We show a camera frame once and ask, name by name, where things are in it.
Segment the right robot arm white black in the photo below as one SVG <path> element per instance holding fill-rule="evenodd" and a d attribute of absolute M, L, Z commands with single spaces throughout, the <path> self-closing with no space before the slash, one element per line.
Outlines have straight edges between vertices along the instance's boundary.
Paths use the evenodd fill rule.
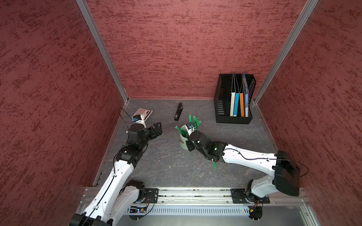
<path fill-rule="evenodd" d="M 207 160 L 214 163 L 237 164 L 256 169 L 266 175 L 251 179 L 245 189 L 234 192 L 233 197 L 241 197 L 243 203 L 265 202 L 270 194 L 281 192 L 288 196 L 299 196 L 300 168 L 289 153 L 260 153 L 236 147 L 221 141 L 211 141 L 199 131 L 191 133 L 186 141 L 189 151 L 197 150 Z"/>

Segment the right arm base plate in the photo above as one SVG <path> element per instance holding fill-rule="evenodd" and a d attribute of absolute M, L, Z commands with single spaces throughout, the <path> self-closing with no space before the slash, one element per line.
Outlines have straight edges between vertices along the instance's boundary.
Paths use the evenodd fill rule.
<path fill-rule="evenodd" d="M 246 189 L 231 189 L 231 198 L 234 204 L 270 204 L 268 196 L 260 198 L 251 192 L 246 192 Z"/>

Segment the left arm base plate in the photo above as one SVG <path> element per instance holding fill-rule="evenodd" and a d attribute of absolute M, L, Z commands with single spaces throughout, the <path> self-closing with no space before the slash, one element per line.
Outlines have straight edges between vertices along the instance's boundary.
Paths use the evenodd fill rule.
<path fill-rule="evenodd" d="M 154 204 L 158 202 L 159 189 L 158 188 L 146 188 L 145 196 L 141 203 Z"/>

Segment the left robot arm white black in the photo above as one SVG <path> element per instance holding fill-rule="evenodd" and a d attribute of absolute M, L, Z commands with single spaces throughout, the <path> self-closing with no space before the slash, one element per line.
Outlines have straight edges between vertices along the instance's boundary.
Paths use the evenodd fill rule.
<path fill-rule="evenodd" d="M 162 133 L 160 122 L 148 128 L 142 123 L 131 125 L 127 133 L 127 142 L 115 155 L 113 168 L 105 183 L 84 212 L 75 214 L 69 224 L 115 226 L 133 203 L 143 201 L 146 195 L 144 183 L 128 181 L 128 178 L 147 150 L 148 142 Z"/>

